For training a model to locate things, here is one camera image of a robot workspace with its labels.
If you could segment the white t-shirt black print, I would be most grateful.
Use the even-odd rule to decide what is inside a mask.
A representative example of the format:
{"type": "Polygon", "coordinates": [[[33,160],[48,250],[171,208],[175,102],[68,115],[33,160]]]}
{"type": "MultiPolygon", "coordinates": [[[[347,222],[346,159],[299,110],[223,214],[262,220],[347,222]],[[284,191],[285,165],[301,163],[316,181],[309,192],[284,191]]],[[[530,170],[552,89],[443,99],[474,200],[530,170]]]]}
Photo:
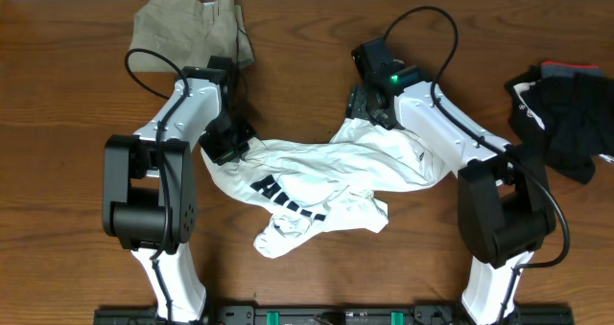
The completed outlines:
{"type": "Polygon", "coordinates": [[[227,196],[271,213],[253,242],[271,259],[322,232],[378,233],[389,216],[376,192],[428,189],[450,171],[418,135],[362,119],[345,120],[325,144],[252,138],[248,151],[231,162],[203,161],[227,196]]]}

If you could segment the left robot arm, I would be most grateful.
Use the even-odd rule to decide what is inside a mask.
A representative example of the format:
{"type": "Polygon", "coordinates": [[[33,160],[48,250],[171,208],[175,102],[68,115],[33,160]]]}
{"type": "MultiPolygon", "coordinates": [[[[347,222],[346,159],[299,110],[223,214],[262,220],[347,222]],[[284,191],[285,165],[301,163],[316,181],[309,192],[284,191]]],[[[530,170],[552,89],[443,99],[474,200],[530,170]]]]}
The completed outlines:
{"type": "Polygon", "coordinates": [[[234,115],[239,69],[231,58],[177,70],[174,91],[148,124],[111,135],[104,151],[102,223],[145,269],[150,309],[101,309],[97,324],[202,324],[206,289],[189,247],[198,217],[192,151],[218,165],[248,151],[253,127],[234,115]]]}

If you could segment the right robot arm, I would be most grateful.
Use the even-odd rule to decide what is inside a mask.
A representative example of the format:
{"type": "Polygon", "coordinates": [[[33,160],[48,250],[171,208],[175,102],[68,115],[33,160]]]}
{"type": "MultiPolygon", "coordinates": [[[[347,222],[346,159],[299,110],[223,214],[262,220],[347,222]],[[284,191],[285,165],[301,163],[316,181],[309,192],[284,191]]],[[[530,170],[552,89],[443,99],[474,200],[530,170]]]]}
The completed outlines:
{"type": "Polygon", "coordinates": [[[513,322],[520,277],[556,228],[543,162],[479,126],[427,72],[394,58],[383,38],[351,56],[361,81],[352,88],[347,117],[415,133],[457,177],[458,226],[473,257],[460,300],[465,321],[513,322]]]}

